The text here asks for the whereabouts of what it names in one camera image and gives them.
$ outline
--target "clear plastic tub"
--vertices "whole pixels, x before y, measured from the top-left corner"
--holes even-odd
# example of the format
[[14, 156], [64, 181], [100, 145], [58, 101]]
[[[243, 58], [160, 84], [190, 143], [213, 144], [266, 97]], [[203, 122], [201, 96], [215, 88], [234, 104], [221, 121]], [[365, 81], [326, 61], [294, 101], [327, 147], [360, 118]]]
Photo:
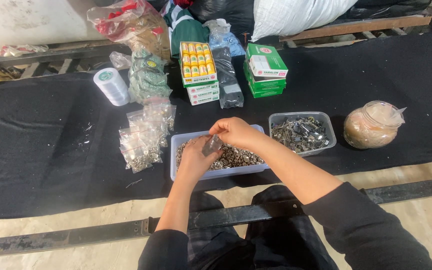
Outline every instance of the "clear plastic tub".
[[[251, 125], [251, 126], [263, 133], [265, 132], [263, 127], [260, 125]], [[201, 132], [193, 132], [193, 133], [186, 133], [186, 134], [178, 134], [171, 137], [171, 180], [174, 181], [174, 179], [176, 178], [176, 150], [178, 149], [178, 147], [183, 143], [189, 141], [190, 139], [199, 137], [201, 135], [208, 135], [208, 134], [209, 131], [201, 131]], [[266, 163], [264, 163], [258, 165], [229, 168], [229, 169], [209, 170], [204, 173], [204, 175], [201, 177], [200, 180], [219, 178], [219, 177], [225, 177], [231, 175], [245, 175], [245, 174], [259, 173], [266, 169], [269, 169], [269, 167]]]
[[269, 137], [273, 137], [273, 129], [271, 128], [271, 123], [274, 123], [276, 125], [282, 124], [285, 117], [288, 118], [288, 120], [292, 121], [295, 120], [297, 117], [314, 117], [317, 121], [322, 121], [322, 126], [326, 128], [326, 135], [329, 139], [329, 144], [325, 147], [299, 152], [298, 155], [302, 157], [312, 156], [319, 154], [323, 152], [324, 150], [331, 148], [336, 145], [336, 136], [335, 132], [333, 130], [333, 125], [331, 125], [331, 120], [329, 119], [329, 116], [325, 114], [324, 112], [320, 111], [301, 111], [301, 112], [283, 112], [283, 113], [273, 113], [269, 116]]

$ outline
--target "plaid pants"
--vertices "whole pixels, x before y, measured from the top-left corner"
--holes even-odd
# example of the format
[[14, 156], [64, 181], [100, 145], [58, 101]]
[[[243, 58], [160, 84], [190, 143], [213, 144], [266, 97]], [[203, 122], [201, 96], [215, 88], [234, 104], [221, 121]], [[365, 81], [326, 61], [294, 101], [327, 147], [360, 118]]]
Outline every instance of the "plaid pants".
[[[295, 196], [287, 187], [273, 185], [256, 194], [251, 204], [294, 199]], [[224, 208], [223, 204], [212, 195], [203, 192], [191, 196], [190, 212], [221, 208]], [[189, 231], [188, 261], [196, 256], [204, 256], [201, 250], [222, 232], [238, 235], [232, 226]], [[306, 215], [250, 223], [246, 237], [241, 238], [241, 241], [250, 241], [255, 246], [256, 269], [278, 266], [305, 270], [338, 269]]]

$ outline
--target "person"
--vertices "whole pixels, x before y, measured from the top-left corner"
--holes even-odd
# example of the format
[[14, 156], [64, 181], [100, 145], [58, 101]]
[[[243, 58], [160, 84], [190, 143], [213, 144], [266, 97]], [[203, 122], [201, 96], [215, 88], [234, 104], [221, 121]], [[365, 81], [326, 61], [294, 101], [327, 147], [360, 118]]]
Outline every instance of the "person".
[[[223, 142], [259, 155], [285, 184], [256, 194], [252, 204], [294, 196], [305, 214], [323, 226], [328, 243], [353, 270], [432, 270], [432, 260], [399, 219], [349, 183], [319, 169], [240, 118], [218, 120], [209, 131]], [[334, 270], [308, 216], [248, 224], [245, 239], [233, 227], [187, 231], [189, 211], [222, 208], [207, 193], [194, 193], [198, 180], [221, 155], [205, 157], [209, 137], [191, 140], [155, 232], [139, 258], [141, 270]]]

